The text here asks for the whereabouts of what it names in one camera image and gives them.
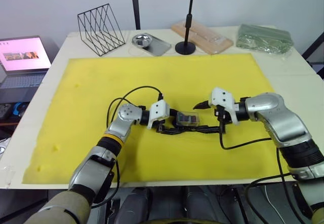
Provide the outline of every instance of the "yellow foam mat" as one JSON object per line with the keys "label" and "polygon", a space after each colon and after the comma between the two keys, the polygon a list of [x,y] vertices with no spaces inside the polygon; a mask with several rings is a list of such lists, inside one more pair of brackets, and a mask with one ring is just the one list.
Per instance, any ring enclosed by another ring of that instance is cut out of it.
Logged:
{"label": "yellow foam mat", "polygon": [[[158,87],[171,108],[181,111],[193,111],[216,86],[230,91],[236,101],[273,91],[250,54],[71,59],[39,132],[23,183],[68,183],[105,131],[110,102],[143,85]],[[157,96],[154,90],[141,89],[127,98],[135,105],[150,107]],[[218,125],[212,109],[197,112],[201,125]],[[262,123],[246,121],[226,127],[224,144],[264,137],[268,135]],[[122,182],[278,174],[271,141],[224,151],[218,134],[163,135],[137,125],[118,160]]]}

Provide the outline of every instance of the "laptop screen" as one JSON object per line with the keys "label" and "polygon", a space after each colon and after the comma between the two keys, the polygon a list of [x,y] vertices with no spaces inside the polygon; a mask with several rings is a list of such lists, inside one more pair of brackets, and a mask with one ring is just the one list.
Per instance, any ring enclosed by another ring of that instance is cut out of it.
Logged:
{"label": "laptop screen", "polygon": [[39,37],[1,39],[0,62],[6,72],[40,71],[51,66]]}

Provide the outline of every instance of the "small box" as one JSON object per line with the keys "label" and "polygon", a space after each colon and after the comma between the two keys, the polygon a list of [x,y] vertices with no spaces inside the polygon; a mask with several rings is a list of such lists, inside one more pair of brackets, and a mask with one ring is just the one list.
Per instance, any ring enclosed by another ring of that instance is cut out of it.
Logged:
{"label": "small box", "polygon": [[199,125],[198,113],[189,113],[186,111],[179,111],[179,112],[177,112],[176,124],[179,126],[197,127]]}

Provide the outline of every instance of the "white table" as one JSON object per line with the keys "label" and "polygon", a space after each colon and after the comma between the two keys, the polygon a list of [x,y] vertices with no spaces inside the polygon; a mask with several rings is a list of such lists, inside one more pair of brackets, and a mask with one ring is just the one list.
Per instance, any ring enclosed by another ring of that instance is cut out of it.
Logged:
{"label": "white table", "polygon": [[[218,33],[235,40],[238,27],[217,27]],[[123,31],[126,44],[105,57],[138,57],[151,56],[135,48],[131,44],[134,35],[147,32],[166,42],[172,48],[165,56],[178,56],[174,45],[183,39],[171,31],[164,30],[132,30]],[[250,53],[235,46],[227,49],[224,54]],[[194,55],[205,54],[197,48]],[[288,108],[297,113],[308,127],[314,141],[324,152],[324,82],[316,75],[301,55],[293,49],[288,57],[252,52],[265,76],[274,90],[281,94]],[[42,84],[31,101],[24,117],[21,119],[11,142],[0,160],[0,188],[10,189],[66,189],[66,184],[22,184],[22,177],[29,165],[31,154],[36,145],[36,138],[42,126],[51,99],[61,80],[70,58],[94,58],[97,55],[81,40],[78,32],[70,33],[52,67],[47,72]],[[196,185],[196,184],[236,184],[248,183],[254,179],[237,180],[202,180],[202,181],[163,181],[126,183],[122,186],[152,185]]]}

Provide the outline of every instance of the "microphone stand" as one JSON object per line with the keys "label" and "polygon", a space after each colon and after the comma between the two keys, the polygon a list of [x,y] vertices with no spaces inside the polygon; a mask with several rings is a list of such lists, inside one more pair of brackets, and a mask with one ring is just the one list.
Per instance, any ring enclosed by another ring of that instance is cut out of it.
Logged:
{"label": "microphone stand", "polygon": [[189,30],[191,27],[191,20],[192,20],[191,8],[192,8],[192,0],[190,0],[189,13],[187,14],[187,18],[186,18],[186,25],[185,25],[186,35],[184,38],[184,42],[179,42],[175,46],[176,52],[183,55],[192,54],[196,50],[195,44],[188,42]]}

